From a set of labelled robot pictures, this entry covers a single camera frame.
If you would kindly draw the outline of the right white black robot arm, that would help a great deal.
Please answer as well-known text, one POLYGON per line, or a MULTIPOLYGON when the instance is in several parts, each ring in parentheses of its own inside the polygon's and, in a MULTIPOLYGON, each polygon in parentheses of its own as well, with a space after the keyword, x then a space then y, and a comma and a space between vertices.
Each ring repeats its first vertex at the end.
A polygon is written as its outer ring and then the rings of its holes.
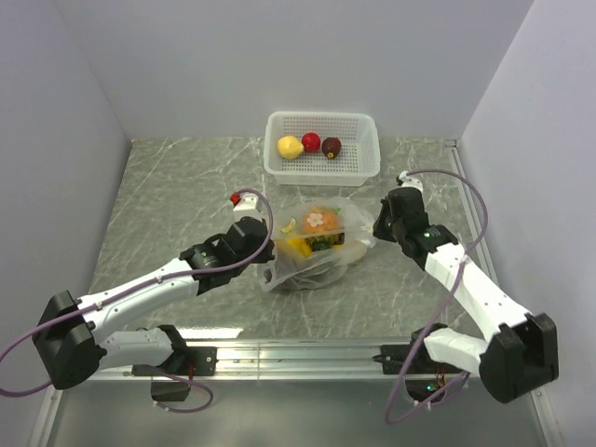
POLYGON ((502 291, 467 255, 443 225, 432 225, 422 191, 400 186, 382 200, 375 237, 396 242, 402 252, 436 279, 481 330, 475 338, 432 323, 413 333, 401 364, 434 372, 441 364, 477 375, 501 403, 555 381, 559 376, 558 334, 547 314, 532 314, 502 291))

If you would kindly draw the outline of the yellow bell pepper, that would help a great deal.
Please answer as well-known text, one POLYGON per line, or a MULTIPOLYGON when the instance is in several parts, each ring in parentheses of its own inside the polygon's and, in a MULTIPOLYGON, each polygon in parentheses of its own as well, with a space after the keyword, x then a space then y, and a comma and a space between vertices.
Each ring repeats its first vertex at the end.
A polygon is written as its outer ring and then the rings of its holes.
POLYGON ((313 251, 304 238, 291 238, 285 241, 286 251, 296 258, 309 258, 313 251))

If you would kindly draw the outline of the transparent plastic bag with fruit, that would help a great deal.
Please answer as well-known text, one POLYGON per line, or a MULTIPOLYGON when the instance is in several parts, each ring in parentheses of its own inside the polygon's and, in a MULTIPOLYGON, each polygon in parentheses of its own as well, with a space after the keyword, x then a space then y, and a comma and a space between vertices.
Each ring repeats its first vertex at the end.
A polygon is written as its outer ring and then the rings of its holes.
POLYGON ((275 259, 257 270, 263 291, 316 290, 339 280, 348 267, 362 259, 374 247, 373 216, 349 198, 335 196, 305 202, 286 208, 274 216, 275 259), (313 208, 339 209, 342 216, 345 243, 334 249, 316 251, 305 258, 296 258, 286 249, 285 241, 304 238, 301 223, 313 208))

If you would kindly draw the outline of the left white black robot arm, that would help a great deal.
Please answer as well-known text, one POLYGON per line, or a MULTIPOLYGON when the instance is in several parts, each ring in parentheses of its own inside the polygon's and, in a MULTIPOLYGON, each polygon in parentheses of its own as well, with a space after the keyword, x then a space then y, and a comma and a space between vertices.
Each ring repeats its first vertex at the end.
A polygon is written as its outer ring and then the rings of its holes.
POLYGON ((33 337, 51 384, 69 389, 98 371, 124 366, 186 374, 194 355, 174 326, 129 331, 127 325, 166 305, 220 288, 249 264, 273 260, 270 236, 265 221, 243 217, 226 233, 209 237, 127 284, 80 298, 68 291, 54 295, 33 337))

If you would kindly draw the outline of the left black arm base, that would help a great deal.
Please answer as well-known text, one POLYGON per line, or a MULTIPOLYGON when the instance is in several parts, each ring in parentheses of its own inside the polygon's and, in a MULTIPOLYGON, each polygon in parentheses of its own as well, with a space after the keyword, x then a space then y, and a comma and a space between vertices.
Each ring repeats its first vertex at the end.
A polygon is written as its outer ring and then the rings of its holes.
POLYGON ((154 405, 170 413, 197 413, 210 407, 214 394, 210 388, 196 381, 197 377, 213 376, 217 362, 217 348, 214 346, 191 347, 172 325, 160 325, 157 329, 169 339, 172 353, 159 365, 133 365, 133 376, 166 377, 169 382, 153 380, 151 398, 154 405), (208 399, 196 408, 177 408, 169 403, 184 402, 190 397, 191 388, 200 388, 208 399))

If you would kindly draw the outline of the orange spiky pineapple toy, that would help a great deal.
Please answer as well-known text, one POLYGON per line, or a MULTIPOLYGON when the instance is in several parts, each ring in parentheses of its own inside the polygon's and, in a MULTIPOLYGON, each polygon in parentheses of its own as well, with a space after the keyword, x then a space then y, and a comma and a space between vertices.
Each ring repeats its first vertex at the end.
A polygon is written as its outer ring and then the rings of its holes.
POLYGON ((303 217, 301 230, 305 243, 313 252, 340 247, 345 243, 345 232, 339 209, 313 208, 303 217))

